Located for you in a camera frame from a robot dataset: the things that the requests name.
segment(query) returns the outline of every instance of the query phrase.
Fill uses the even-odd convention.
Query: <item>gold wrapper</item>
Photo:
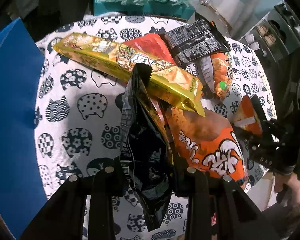
[[[114,41],[83,33],[72,33],[53,49],[74,61],[85,64],[127,82],[136,63],[152,67],[147,91],[172,106],[205,116],[201,105],[200,80],[178,66],[153,55]]]

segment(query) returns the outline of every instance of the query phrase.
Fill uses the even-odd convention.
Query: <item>black snack package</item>
[[[146,92],[152,68],[137,63],[123,96],[120,163],[139,200],[148,231],[160,227],[170,202],[172,153]]]
[[[231,50],[214,22],[209,22],[198,13],[195,13],[195,19],[194,24],[178,27],[164,35],[172,57],[184,69],[200,57]]]

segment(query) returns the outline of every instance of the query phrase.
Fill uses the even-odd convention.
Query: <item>green sticker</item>
[[[223,82],[223,81],[220,82],[220,87],[221,87],[221,89],[223,89],[223,90],[227,90],[227,85],[226,85],[226,83]]]

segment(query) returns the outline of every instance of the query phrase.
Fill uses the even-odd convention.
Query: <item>silver screw head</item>
[[[222,178],[226,182],[230,182],[232,180],[232,178],[229,175],[224,175]]]
[[[113,172],[114,171],[114,167],[112,167],[112,166],[109,166],[109,167],[106,167],[105,168],[105,172],[106,173],[111,173],[111,172]]]
[[[76,181],[78,179],[78,176],[77,175],[71,175],[70,177],[69,177],[69,181],[71,181],[71,182],[74,182],[74,181]]]
[[[194,167],[188,167],[188,168],[187,168],[187,171],[188,171],[189,173],[195,173],[196,168],[194,168]]]

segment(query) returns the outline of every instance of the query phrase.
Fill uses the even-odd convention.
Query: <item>tablecloth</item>
[[[37,93],[34,139],[47,199],[71,174],[93,175],[119,155],[120,108],[124,92],[119,80],[69,60],[52,46],[72,32],[124,42],[147,33],[164,33],[181,25],[184,23],[166,18],[116,15],[63,26],[36,43],[45,60]],[[232,45],[229,60],[234,76],[228,97],[223,103],[203,98],[202,105],[231,120],[242,96],[257,94],[267,118],[275,118],[269,84],[256,54],[237,41],[227,40]],[[196,68],[192,64],[187,70],[193,74]],[[240,144],[250,175],[247,191],[262,178],[266,169],[249,160],[246,146],[243,142]],[[151,232],[147,231],[141,205],[131,190],[124,197],[112,200],[117,239],[156,240],[184,234],[186,198],[173,194],[161,227]],[[89,203],[88,197],[83,239],[88,232]]]

